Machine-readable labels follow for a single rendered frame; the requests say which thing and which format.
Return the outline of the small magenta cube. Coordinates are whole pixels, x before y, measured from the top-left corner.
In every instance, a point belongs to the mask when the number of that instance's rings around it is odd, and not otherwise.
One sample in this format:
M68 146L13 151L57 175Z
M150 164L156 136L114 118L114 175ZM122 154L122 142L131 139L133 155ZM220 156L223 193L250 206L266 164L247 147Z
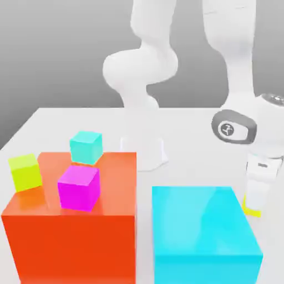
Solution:
M100 196L100 170L88 166L69 166L58 180L63 209L91 212Z

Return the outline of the large cyan box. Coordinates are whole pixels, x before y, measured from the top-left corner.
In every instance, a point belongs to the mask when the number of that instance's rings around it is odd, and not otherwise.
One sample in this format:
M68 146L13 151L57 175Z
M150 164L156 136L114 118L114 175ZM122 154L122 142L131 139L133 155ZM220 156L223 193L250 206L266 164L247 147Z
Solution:
M152 188L154 284L256 284L263 253L230 187Z

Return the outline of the small yellow cube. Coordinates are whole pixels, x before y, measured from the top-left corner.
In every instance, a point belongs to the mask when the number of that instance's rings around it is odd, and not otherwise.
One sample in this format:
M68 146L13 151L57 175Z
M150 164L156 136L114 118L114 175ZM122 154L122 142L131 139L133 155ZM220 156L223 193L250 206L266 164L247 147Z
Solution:
M262 209L259 200L254 195L244 193L241 205L245 215L253 217L261 217Z

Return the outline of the small turquoise cube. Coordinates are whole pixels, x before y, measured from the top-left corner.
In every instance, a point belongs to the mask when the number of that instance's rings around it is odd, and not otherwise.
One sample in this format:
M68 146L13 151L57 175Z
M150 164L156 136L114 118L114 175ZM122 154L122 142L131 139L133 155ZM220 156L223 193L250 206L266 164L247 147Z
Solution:
M69 141L72 162L94 165L103 154L103 137L93 131L79 131Z

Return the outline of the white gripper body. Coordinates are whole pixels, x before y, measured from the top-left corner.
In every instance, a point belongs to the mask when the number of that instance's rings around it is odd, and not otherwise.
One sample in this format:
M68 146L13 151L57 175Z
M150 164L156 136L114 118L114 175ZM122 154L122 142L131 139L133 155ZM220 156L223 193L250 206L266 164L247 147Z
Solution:
M272 182L279 172L279 157L249 153L246 164L246 179L262 182Z

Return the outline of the large orange box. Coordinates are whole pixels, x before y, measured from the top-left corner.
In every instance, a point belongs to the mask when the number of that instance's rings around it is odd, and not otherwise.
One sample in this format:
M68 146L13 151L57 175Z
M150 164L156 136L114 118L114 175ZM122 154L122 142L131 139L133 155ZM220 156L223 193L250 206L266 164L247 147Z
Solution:
M136 284L136 155L104 153L91 212L62 209L69 153L38 157L43 185L13 195L1 218L21 284Z

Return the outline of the small lime cube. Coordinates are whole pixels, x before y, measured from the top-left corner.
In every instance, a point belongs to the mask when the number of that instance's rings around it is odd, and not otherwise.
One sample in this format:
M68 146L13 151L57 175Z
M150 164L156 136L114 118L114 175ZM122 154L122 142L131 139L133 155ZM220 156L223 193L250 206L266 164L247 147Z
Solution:
M8 163L16 192L42 186L40 168L34 154L10 158Z

